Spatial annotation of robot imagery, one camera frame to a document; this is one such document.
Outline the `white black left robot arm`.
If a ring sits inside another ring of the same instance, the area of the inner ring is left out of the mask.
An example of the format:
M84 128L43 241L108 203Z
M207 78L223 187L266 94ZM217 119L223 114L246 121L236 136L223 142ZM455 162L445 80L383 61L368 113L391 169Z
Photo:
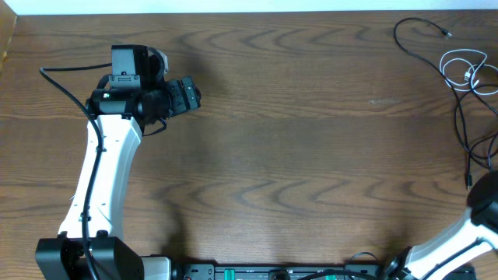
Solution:
M46 279L175 279L168 257L141 257L123 241L123 207L145 127L200 107L191 77L143 86L137 75L105 75L87 100L90 117L82 171L55 238L39 240Z

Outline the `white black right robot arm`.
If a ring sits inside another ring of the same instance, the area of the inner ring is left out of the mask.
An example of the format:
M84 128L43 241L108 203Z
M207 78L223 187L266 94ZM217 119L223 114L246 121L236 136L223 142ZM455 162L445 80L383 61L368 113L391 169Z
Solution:
M497 249L497 173L470 190L461 218L431 240L407 247L384 269L382 279L446 277L472 259Z

